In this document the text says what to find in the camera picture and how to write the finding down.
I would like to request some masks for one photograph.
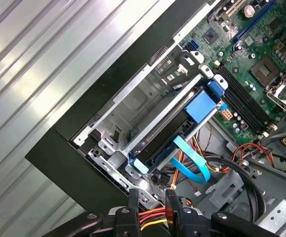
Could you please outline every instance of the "capacitor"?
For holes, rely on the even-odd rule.
[[[252,53],[252,54],[249,56],[250,59],[254,59],[255,57],[256,57],[256,54],[254,54],[254,53]]]
[[[247,5],[244,7],[244,15],[246,18],[252,18],[255,13],[255,8],[252,5]]]

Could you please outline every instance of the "red wire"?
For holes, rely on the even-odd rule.
[[[165,212],[157,212],[157,213],[152,213],[152,214],[149,214],[145,217],[143,217],[141,220],[140,220],[140,224],[143,223],[145,220],[151,218],[151,217],[154,217],[154,216],[164,216],[165,215]]]

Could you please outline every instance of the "gray metal panel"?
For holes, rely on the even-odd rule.
[[[0,0],[0,236],[83,209],[24,156],[174,0]]]

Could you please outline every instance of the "screw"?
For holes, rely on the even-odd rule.
[[[96,219],[97,218],[97,216],[95,215],[95,214],[89,214],[88,216],[87,216],[87,219]]]
[[[184,211],[185,213],[191,213],[191,210],[190,210],[189,208],[184,208],[183,211]]]
[[[218,213],[217,216],[221,219],[227,219],[227,216],[224,213]]]
[[[129,213],[130,211],[127,208],[122,209],[122,213]]]

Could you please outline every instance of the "black wire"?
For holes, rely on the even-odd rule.
[[[263,199],[262,193],[255,181],[248,175],[248,173],[243,170],[237,163],[234,161],[223,159],[221,157],[207,157],[207,161],[215,161],[228,165],[234,171],[236,171],[242,178],[245,188],[247,190],[247,195],[251,204],[251,221],[255,222],[262,214],[266,211],[266,204]]]
[[[274,154],[274,153],[272,153],[272,156],[280,158],[281,162],[285,162],[286,163],[286,157],[284,157],[282,155]]]
[[[262,147],[266,147],[268,146],[270,143],[273,143],[277,140],[282,140],[286,138],[286,133],[281,133],[281,134],[277,134],[271,137],[268,137],[267,139],[265,139],[264,141],[261,142],[260,146]]]

